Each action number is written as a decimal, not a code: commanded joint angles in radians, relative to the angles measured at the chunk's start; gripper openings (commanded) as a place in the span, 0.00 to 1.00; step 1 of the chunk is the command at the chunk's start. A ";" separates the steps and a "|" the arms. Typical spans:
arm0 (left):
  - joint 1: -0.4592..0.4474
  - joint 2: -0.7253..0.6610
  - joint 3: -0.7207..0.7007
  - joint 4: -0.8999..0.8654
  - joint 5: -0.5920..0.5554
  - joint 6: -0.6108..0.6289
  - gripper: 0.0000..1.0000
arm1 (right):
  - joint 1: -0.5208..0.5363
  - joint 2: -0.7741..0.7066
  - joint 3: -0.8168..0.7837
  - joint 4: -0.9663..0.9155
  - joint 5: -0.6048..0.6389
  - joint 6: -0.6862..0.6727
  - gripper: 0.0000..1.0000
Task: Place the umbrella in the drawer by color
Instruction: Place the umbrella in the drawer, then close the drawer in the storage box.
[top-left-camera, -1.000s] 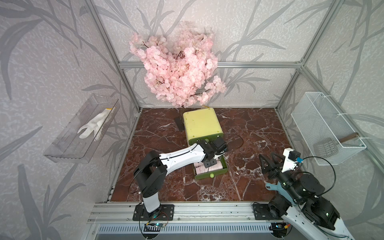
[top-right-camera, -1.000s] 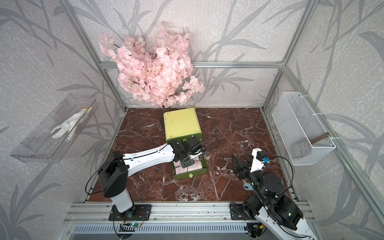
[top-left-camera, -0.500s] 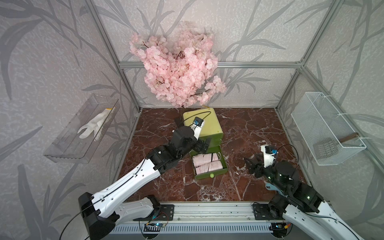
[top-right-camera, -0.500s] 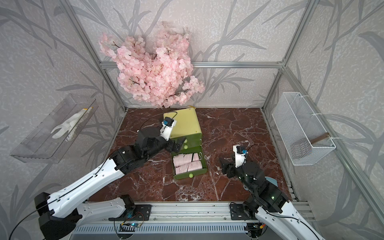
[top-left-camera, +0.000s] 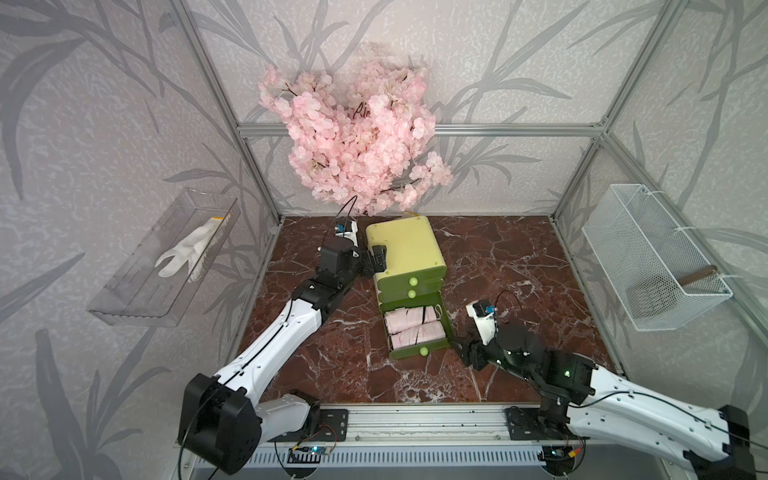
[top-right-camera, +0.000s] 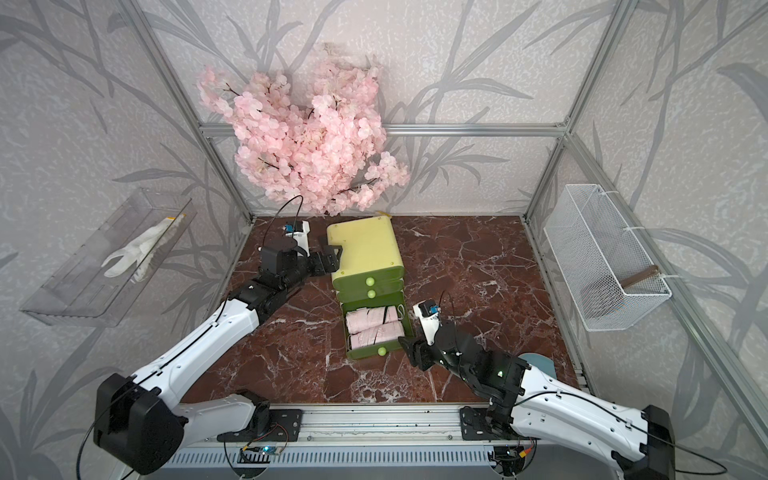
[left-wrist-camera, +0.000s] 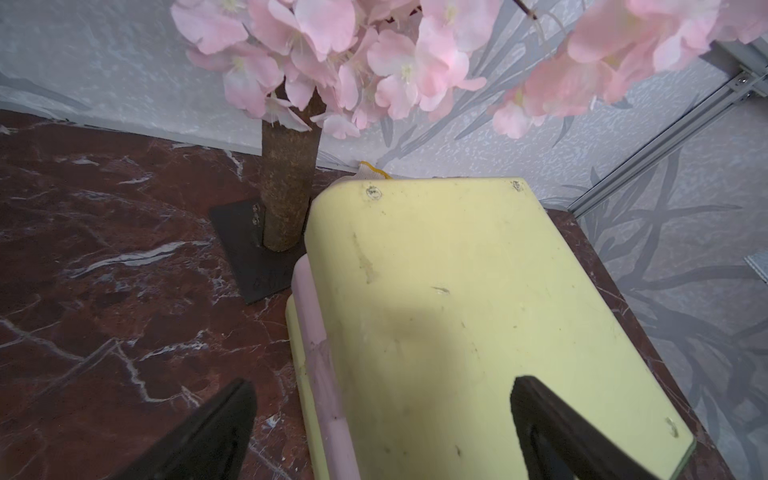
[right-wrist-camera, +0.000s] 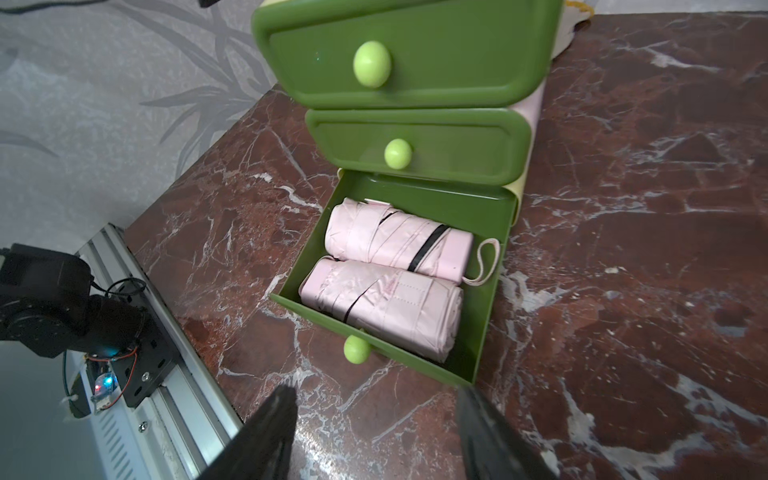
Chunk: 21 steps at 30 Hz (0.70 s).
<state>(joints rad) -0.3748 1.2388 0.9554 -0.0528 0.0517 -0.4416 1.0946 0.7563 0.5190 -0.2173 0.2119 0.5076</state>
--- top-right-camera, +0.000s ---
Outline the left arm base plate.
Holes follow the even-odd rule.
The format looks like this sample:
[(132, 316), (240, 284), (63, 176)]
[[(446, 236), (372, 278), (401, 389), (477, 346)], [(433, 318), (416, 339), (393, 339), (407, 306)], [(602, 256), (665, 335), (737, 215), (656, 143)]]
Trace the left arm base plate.
[(219, 434), (219, 442), (297, 442), (303, 417), (301, 409), (257, 411), (248, 425), (239, 431)]

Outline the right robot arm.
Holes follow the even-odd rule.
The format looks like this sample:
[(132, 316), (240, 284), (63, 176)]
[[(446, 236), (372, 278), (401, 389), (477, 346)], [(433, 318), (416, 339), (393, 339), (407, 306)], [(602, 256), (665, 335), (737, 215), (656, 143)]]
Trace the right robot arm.
[(599, 460), (626, 479), (672, 479), (671, 421), (663, 409), (616, 405), (562, 383), (524, 359), (484, 349), (452, 322), (432, 339), (399, 338), (412, 366), (442, 366), (488, 401), (470, 424), (497, 439), (546, 440)]

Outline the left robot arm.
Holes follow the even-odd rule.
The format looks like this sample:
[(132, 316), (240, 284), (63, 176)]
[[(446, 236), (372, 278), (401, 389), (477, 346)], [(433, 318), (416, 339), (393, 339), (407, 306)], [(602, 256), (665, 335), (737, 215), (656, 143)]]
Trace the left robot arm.
[(270, 403), (240, 391), (186, 404), (184, 396), (224, 353), (264, 325), (307, 279), (336, 272), (343, 249), (312, 251), (290, 236), (261, 250), (256, 277), (231, 292), (215, 313), (156, 360), (130, 376), (113, 374), (97, 390), (92, 428), (96, 446), (139, 475), (159, 470), (181, 448), (233, 434), (271, 433)]

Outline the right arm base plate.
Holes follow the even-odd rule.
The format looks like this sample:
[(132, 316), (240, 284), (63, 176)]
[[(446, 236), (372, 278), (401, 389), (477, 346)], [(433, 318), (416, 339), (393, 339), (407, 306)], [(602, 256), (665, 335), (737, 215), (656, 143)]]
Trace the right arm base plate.
[(486, 418), (486, 408), (464, 406), (459, 409), (461, 438), (465, 441), (509, 440), (513, 435), (508, 431), (492, 427)]

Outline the green pink drawer cabinet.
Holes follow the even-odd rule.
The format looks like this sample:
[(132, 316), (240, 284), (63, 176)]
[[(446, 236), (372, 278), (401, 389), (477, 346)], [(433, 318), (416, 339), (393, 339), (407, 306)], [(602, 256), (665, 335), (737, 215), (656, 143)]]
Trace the green pink drawer cabinet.
[(398, 339), (352, 350), (352, 335), (345, 322), (347, 313), (360, 308), (394, 306), (403, 336), (414, 335), (404, 295), (405, 268), (390, 218), (376, 216), (332, 224), (327, 228), (327, 240), (343, 247), (332, 286), (342, 311), (347, 357), (360, 360), (399, 350)]

